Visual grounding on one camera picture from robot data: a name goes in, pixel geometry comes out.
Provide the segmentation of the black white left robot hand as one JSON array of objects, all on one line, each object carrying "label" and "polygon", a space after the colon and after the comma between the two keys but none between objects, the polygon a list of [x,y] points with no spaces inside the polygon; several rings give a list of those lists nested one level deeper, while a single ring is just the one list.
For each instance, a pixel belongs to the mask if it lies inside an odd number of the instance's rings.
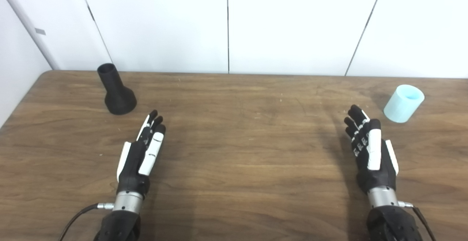
[{"label": "black white left robot hand", "polygon": [[143,122],[134,142],[125,142],[117,168],[116,193],[137,193],[145,198],[150,189],[150,174],[162,147],[166,127],[157,110]]}]

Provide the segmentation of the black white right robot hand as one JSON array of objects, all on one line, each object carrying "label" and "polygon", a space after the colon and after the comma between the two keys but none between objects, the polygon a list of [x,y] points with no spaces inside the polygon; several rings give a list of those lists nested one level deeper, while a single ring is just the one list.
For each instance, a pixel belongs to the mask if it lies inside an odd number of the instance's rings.
[{"label": "black white right robot hand", "polygon": [[390,140],[382,137],[381,121],[371,119],[358,106],[351,105],[344,118],[358,173],[356,181],[364,193],[376,187],[396,191],[399,165]]}]

